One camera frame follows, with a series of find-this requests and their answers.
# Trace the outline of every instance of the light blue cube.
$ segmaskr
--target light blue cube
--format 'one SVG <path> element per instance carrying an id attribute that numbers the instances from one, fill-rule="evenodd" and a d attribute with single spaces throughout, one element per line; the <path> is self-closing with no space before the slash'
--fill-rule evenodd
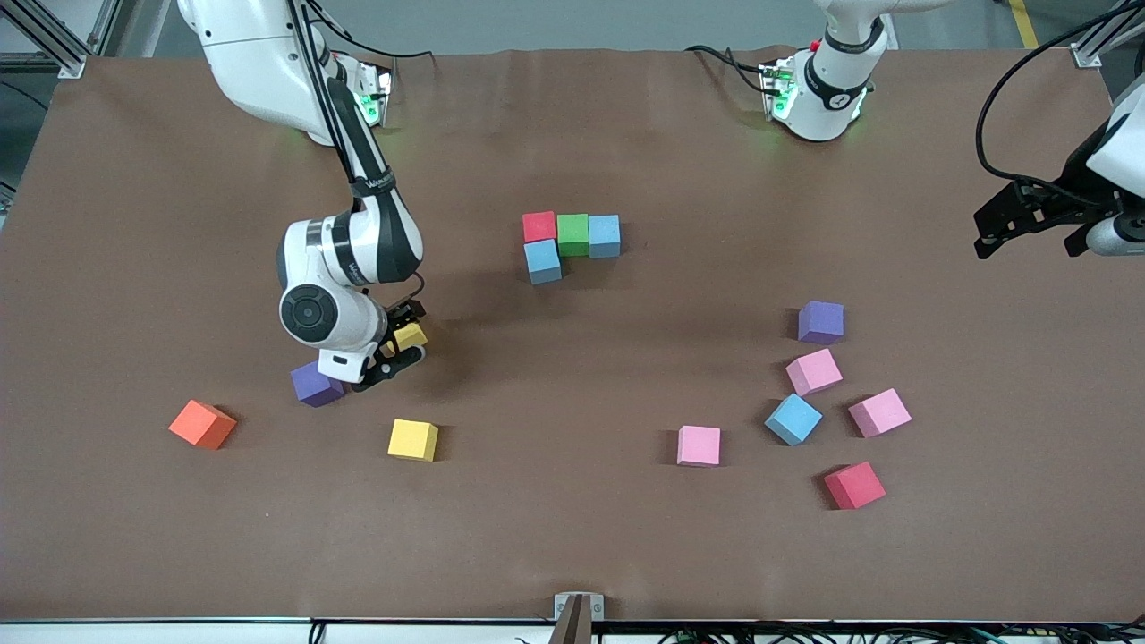
<path id="1" fill-rule="evenodd" d="M 783 439 L 783 442 L 799 445 L 807 440 L 811 430 L 814 430 L 822 418 L 823 415 L 807 405 L 806 400 L 791 394 L 775 408 L 775 411 L 772 411 L 764 424 Z"/>
<path id="2" fill-rule="evenodd" d="M 524 262 L 534 285 L 561 278 L 561 258 L 556 254 L 556 239 L 542 239 L 524 245 Z"/>
<path id="3" fill-rule="evenodd" d="M 594 214 L 589 218 L 589 257 L 621 257 L 621 215 Z"/>

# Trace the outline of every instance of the block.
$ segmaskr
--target block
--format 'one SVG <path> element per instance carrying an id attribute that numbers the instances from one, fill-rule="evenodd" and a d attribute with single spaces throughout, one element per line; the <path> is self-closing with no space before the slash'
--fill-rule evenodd
<path id="1" fill-rule="evenodd" d="M 397 350 L 405 351 L 411 346 L 425 346 L 429 341 L 421 324 L 410 322 L 401 329 L 394 329 L 394 339 L 397 340 Z"/>
<path id="2" fill-rule="evenodd" d="M 829 348 L 797 358 L 788 364 L 787 371 L 795 393 L 799 395 L 821 392 L 843 380 L 843 374 L 839 374 L 839 367 L 835 364 L 835 356 Z"/>
<path id="3" fill-rule="evenodd" d="M 814 430 L 822 418 L 823 415 L 806 400 L 791 394 L 783 399 L 764 424 L 783 442 L 796 446 L 807 440 L 811 430 Z"/>
<path id="4" fill-rule="evenodd" d="M 872 395 L 848 409 L 862 435 L 870 438 L 910 422 L 910 413 L 893 388 Z"/>
<path id="5" fill-rule="evenodd" d="M 842 304 L 811 300 L 799 311 L 799 341 L 830 345 L 842 338 Z"/>
<path id="6" fill-rule="evenodd" d="M 532 285 L 561 278 L 561 259 L 556 254 L 556 242 L 552 239 L 526 244 L 524 264 L 529 269 L 529 282 Z"/>
<path id="7" fill-rule="evenodd" d="M 433 461 L 437 449 L 437 427 L 417 421 L 394 421 L 389 434 L 389 455 L 410 461 Z"/>
<path id="8" fill-rule="evenodd" d="M 303 364 L 290 372 L 294 382 L 294 395 L 299 402 L 310 407 L 322 407 L 346 395 L 346 385 L 318 371 L 317 361 Z"/>
<path id="9" fill-rule="evenodd" d="M 693 468 L 719 465 L 719 429 L 685 425 L 676 447 L 676 464 Z"/>
<path id="10" fill-rule="evenodd" d="M 521 215 L 524 243 L 556 238 L 556 213 L 553 211 L 529 212 Z"/>
<path id="11" fill-rule="evenodd" d="M 886 496 L 883 484 L 867 461 L 827 474 L 823 480 L 839 510 L 858 510 L 876 498 Z"/>
<path id="12" fill-rule="evenodd" d="M 621 215 L 594 214 L 589 218 L 589 257 L 621 257 Z"/>
<path id="13" fill-rule="evenodd" d="M 210 405 L 192 400 L 167 429 L 195 447 L 219 449 L 235 429 L 235 419 Z"/>
<path id="14" fill-rule="evenodd" d="M 556 215 L 556 250 L 561 257 L 589 256 L 589 215 Z"/>

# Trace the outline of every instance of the orange cube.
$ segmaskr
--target orange cube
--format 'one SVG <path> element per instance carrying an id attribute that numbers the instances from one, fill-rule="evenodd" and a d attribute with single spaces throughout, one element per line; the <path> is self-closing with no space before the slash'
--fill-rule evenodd
<path id="1" fill-rule="evenodd" d="M 192 400 L 168 429 L 195 447 L 219 449 L 235 429 L 235 419 L 210 405 Z"/>

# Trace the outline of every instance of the gray floor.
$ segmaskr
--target gray floor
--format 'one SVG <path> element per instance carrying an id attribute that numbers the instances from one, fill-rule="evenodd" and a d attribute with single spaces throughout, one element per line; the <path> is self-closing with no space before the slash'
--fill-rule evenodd
<path id="1" fill-rule="evenodd" d="M 1041 40 L 1108 9 L 1112 0 L 1026 0 Z M 134 0 L 120 55 L 200 57 L 175 0 Z M 737 50 L 773 44 L 803 46 L 818 38 L 823 17 L 810 0 L 325 0 L 355 38 L 392 52 L 483 54 L 504 49 L 682 49 L 703 44 Z M 958 0 L 925 14 L 900 14 L 894 32 L 905 49 L 1020 48 L 1005 2 Z M 1136 49 L 1105 56 L 1111 92 L 1131 79 Z M 50 100 L 52 74 L 3 74 L 3 80 Z M 0 179 L 18 184 L 42 123 L 42 110 L 0 87 Z"/>

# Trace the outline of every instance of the yellow floor line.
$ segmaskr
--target yellow floor line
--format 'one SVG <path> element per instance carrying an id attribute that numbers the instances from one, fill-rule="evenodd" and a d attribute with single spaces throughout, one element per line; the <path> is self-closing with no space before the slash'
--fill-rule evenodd
<path id="1" fill-rule="evenodd" d="M 1037 36 L 1034 34 L 1034 23 L 1029 22 L 1029 13 L 1026 11 L 1026 0 L 1010 0 L 1010 11 L 1013 14 L 1013 22 L 1018 24 L 1021 46 L 1027 49 L 1036 48 Z"/>

